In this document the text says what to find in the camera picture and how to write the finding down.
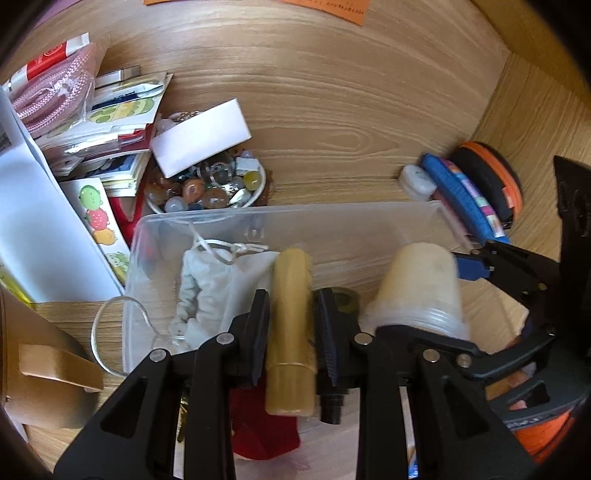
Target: white string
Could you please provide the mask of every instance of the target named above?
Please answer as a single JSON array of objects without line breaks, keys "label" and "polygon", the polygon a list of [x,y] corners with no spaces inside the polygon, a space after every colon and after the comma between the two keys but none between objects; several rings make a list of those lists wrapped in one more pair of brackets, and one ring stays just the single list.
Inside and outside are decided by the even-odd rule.
[{"label": "white string", "polygon": [[[193,224],[193,222],[189,222],[189,226],[190,226],[191,230],[193,231],[193,233],[195,234],[194,247],[196,247],[196,246],[202,247],[205,251],[209,252],[215,258],[217,258],[220,262],[222,262],[226,265],[233,265],[234,262],[236,261],[237,255],[239,255],[239,254],[245,254],[247,252],[265,252],[265,251],[269,250],[269,247],[267,245],[231,244],[231,243],[224,242],[222,240],[217,240],[217,239],[205,240],[199,234],[199,232],[195,228],[195,225]],[[215,249],[211,248],[210,245],[217,245],[219,247],[223,247],[223,248],[228,249],[229,252],[232,254],[232,257],[229,260],[227,258],[222,257],[219,253],[217,253],[215,251]],[[154,336],[152,337],[152,344],[151,344],[150,350],[154,349],[154,345],[155,345],[157,339],[185,340],[185,337],[184,337],[184,335],[169,335],[169,334],[165,334],[165,333],[160,333],[156,329],[156,327],[154,325],[152,325],[152,322],[150,322],[150,317],[148,316],[148,311],[146,310],[144,305],[139,300],[137,300],[133,297],[128,297],[127,295],[119,295],[117,297],[113,297],[113,298],[107,300],[106,302],[104,302],[100,306],[100,309],[96,313],[95,319],[92,322],[92,330],[90,331],[90,347],[92,348],[92,354],[95,356],[96,361],[106,372],[108,372],[111,375],[114,375],[116,377],[125,378],[125,377],[127,377],[126,373],[120,372],[118,370],[114,370],[111,367],[107,366],[103,362],[103,359],[100,357],[100,354],[99,354],[98,343],[96,340],[96,331],[98,329],[100,320],[102,319],[102,316],[103,316],[106,308],[109,307],[112,303],[114,303],[116,301],[120,301],[120,300],[133,302],[139,307],[140,311],[142,312],[142,316],[144,317],[144,321],[146,322],[146,325],[152,330],[152,333],[154,334]]]},{"label": "white string", "polygon": [[[256,244],[231,244],[229,242],[224,242],[223,240],[217,239],[208,239],[205,240],[195,228],[195,224],[193,222],[189,222],[189,227],[193,231],[195,235],[195,242],[193,244],[194,247],[202,247],[206,252],[212,254],[217,260],[225,265],[233,265],[236,261],[236,257],[239,254],[245,254],[248,252],[266,252],[269,250],[268,245],[256,245]],[[230,259],[224,258],[219,253],[217,253],[210,245],[217,245],[219,247],[223,247],[229,250],[232,254]]]},{"label": "white string", "polygon": [[125,378],[127,377],[127,374],[124,372],[120,372],[118,370],[114,370],[111,367],[107,366],[104,362],[103,359],[100,357],[99,354],[99,347],[98,347],[98,343],[96,340],[96,331],[98,329],[99,323],[102,319],[102,316],[105,312],[105,310],[114,302],[116,301],[130,301],[135,303],[140,311],[142,312],[142,316],[144,317],[144,321],[146,322],[146,325],[152,330],[154,337],[152,339],[152,348],[151,350],[154,348],[154,344],[156,342],[156,340],[158,338],[160,339],[172,339],[172,340],[184,340],[184,336],[183,335],[168,335],[165,333],[160,333],[156,327],[154,325],[152,325],[152,322],[150,322],[150,318],[148,317],[148,312],[146,310],[146,308],[144,307],[144,305],[137,299],[133,298],[133,297],[128,297],[127,295],[119,295],[117,297],[113,297],[112,299],[107,300],[106,302],[104,302],[101,306],[98,312],[96,312],[96,316],[94,321],[92,322],[92,330],[90,331],[90,347],[92,348],[92,354],[95,356],[95,359],[97,361],[97,363],[108,373],[110,373],[111,375],[114,375],[116,377],[121,377],[121,378]]}]

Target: white drawstring bag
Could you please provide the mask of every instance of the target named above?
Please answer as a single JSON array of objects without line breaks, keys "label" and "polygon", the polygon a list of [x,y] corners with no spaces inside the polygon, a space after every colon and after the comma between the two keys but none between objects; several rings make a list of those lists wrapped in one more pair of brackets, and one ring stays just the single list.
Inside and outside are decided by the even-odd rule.
[{"label": "white drawstring bag", "polygon": [[205,240],[193,232],[195,243],[183,255],[177,314],[169,328],[173,336],[184,336],[190,349],[227,332],[236,316],[250,310],[257,289],[271,293],[279,255],[265,245]]}]

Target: pink rope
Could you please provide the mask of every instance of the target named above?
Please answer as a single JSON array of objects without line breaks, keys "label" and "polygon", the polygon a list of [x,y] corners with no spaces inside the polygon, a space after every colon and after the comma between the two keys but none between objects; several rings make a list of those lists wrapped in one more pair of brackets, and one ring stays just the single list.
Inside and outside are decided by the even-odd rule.
[{"label": "pink rope", "polygon": [[27,83],[12,106],[34,138],[80,109],[94,87],[96,62],[96,46],[91,43]]}]

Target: red cloth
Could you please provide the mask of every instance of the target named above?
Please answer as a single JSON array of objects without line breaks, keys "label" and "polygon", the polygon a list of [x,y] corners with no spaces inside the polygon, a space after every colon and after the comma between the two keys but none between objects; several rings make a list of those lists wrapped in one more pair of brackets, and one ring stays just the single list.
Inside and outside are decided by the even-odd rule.
[{"label": "red cloth", "polygon": [[265,378],[251,390],[230,390],[232,447],[252,460],[269,460],[300,446],[297,417],[269,415],[265,411]]}]

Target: green cartoon face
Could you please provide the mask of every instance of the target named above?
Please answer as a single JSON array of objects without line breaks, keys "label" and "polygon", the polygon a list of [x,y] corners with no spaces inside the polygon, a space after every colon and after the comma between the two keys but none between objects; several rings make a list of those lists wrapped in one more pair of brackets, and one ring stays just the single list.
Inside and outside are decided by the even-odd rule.
[{"label": "green cartoon face", "polygon": [[154,105],[154,100],[151,98],[132,100],[131,102],[125,102],[119,105],[99,108],[92,113],[88,120],[97,124],[113,122],[121,118],[129,118],[130,116],[149,112]]},{"label": "green cartoon face", "polygon": [[100,192],[91,185],[82,187],[78,198],[82,206],[87,210],[96,210],[103,204],[100,199]]}]

